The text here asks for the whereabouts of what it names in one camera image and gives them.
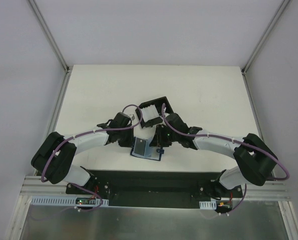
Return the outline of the blue leather card holder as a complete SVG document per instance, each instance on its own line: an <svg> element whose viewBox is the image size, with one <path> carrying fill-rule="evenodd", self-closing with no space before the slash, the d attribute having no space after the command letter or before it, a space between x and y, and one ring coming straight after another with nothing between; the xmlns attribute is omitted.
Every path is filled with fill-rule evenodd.
<svg viewBox="0 0 298 240"><path fill-rule="evenodd" d="M144 156L140 156L140 155L133 153L134 145L130 151L130 155L133 157L136 157L136 158L141 158L141 159L147 159L147 160L152 160L152 161L161 161L161 158L164 154L164 149L162 147L150 147L149 144L152 141L152 139L153 139L152 137L150 137L148 139L144 139L144 140L147 140Z"/></svg>

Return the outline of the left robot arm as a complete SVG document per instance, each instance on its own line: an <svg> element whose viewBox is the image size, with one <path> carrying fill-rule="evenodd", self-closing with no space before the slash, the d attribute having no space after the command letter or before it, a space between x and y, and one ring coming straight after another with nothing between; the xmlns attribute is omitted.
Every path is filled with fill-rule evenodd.
<svg viewBox="0 0 298 240"><path fill-rule="evenodd" d="M94 147L102 147L118 142L121 147L130 147L133 140L131 118L119 112L106 123L94 129L73 136L63 136L52 132L31 160L32 167L41 174L43 182L58 184L61 181L76 184L85 195L94 190L92 176L85 168L73 165L76 155Z"/></svg>

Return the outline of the black card tray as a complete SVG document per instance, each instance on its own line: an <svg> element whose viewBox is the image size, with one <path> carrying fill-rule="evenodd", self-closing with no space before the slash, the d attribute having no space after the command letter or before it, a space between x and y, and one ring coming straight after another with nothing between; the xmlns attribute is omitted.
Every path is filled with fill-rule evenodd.
<svg viewBox="0 0 298 240"><path fill-rule="evenodd" d="M152 128L155 125L161 124L163 122L162 118L162 105L165 104L166 116L174 113L171 104L169 103L166 96L156 98L143 102L139 105L139 108L135 110L138 119L141 118L140 126L144 128Z"/></svg>

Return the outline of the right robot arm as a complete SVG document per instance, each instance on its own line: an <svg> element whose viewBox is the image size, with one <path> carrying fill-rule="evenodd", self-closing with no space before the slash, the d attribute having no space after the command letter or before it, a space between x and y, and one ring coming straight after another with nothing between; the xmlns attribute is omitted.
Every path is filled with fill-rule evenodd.
<svg viewBox="0 0 298 240"><path fill-rule="evenodd" d="M166 148L178 142L187 149L210 151L236 161L236 167L223 170L216 180L204 187L211 198L226 197L233 188L247 183L262 186L276 166L273 152L255 134L234 140L201 127L188 127L176 113L167 116L166 120L167 125L157 125L150 146Z"/></svg>

